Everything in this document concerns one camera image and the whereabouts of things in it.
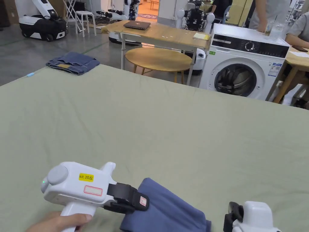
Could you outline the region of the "person's left hand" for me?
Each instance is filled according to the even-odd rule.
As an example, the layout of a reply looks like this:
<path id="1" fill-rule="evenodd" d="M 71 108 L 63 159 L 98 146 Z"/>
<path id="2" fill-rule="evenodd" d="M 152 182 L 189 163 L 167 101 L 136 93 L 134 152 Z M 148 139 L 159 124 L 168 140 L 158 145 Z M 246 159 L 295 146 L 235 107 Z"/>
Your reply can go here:
<path id="1" fill-rule="evenodd" d="M 92 218 L 89 214 L 61 216 L 60 211 L 52 211 L 41 221 L 31 225 L 26 232 L 62 232 L 71 227 L 74 228 L 74 232 L 80 232 Z"/>

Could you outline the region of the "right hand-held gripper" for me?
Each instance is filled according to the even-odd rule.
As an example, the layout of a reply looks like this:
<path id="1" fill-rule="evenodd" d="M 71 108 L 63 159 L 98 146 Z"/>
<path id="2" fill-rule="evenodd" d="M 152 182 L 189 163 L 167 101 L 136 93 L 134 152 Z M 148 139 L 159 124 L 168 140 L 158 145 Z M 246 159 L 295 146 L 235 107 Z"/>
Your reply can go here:
<path id="1" fill-rule="evenodd" d="M 271 208 L 264 202 L 246 201 L 243 205 L 229 202 L 223 232 L 280 232 L 273 225 Z"/>

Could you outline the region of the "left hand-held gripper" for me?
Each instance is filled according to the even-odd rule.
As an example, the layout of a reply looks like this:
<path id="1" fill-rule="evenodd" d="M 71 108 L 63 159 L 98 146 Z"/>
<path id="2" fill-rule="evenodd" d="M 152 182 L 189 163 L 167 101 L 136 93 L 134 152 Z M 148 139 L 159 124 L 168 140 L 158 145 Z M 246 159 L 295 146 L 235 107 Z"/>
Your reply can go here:
<path id="1" fill-rule="evenodd" d="M 112 179 L 115 167 L 113 162 L 107 162 L 100 169 L 76 162 L 62 162 L 52 168 L 41 182 L 44 199 L 64 206 L 61 216 L 94 216 L 96 209 L 102 207 L 119 214 L 147 211 L 149 197 L 131 185 L 116 184 Z M 107 193 L 110 184 L 116 185 L 115 199 Z"/>

